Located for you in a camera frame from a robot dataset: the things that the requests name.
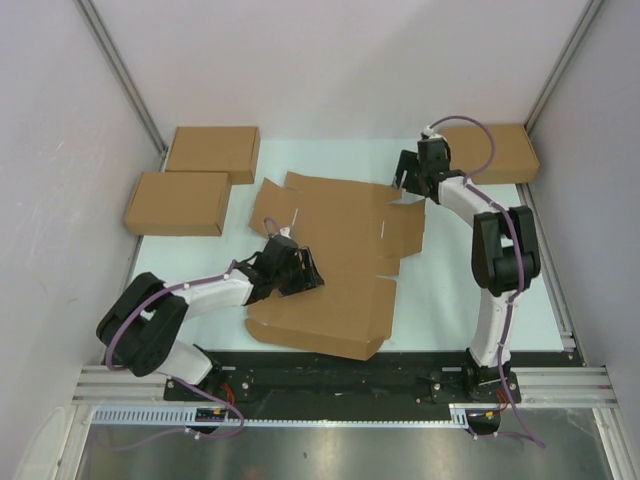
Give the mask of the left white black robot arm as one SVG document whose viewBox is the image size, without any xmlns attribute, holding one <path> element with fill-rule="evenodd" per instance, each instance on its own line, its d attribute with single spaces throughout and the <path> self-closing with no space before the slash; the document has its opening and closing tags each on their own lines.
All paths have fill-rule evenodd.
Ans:
<svg viewBox="0 0 640 480">
<path fill-rule="evenodd" d="M 274 234 L 261 251 L 212 277 L 170 285 L 151 272 L 136 276 L 100 321 L 96 336 L 106 347 L 110 370 L 138 378 L 159 373 L 207 400 L 219 392 L 221 376 L 209 354 L 178 339 L 187 320 L 246 307 L 274 292 L 287 297 L 323 285 L 311 250 Z"/>
</svg>

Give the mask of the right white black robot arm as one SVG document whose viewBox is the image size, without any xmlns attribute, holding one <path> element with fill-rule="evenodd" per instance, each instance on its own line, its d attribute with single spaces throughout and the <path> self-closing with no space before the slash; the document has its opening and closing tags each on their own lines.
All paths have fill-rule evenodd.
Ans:
<svg viewBox="0 0 640 480">
<path fill-rule="evenodd" d="M 517 301 L 541 270 L 535 222 L 530 208 L 503 207 L 450 163 L 446 139 L 422 134 L 415 152 L 400 153 L 392 186 L 449 209 L 472 229 L 471 270 L 481 301 L 476 331 L 454 384 L 472 401 L 493 401 L 498 391 L 509 391 Z"/>
</svg>

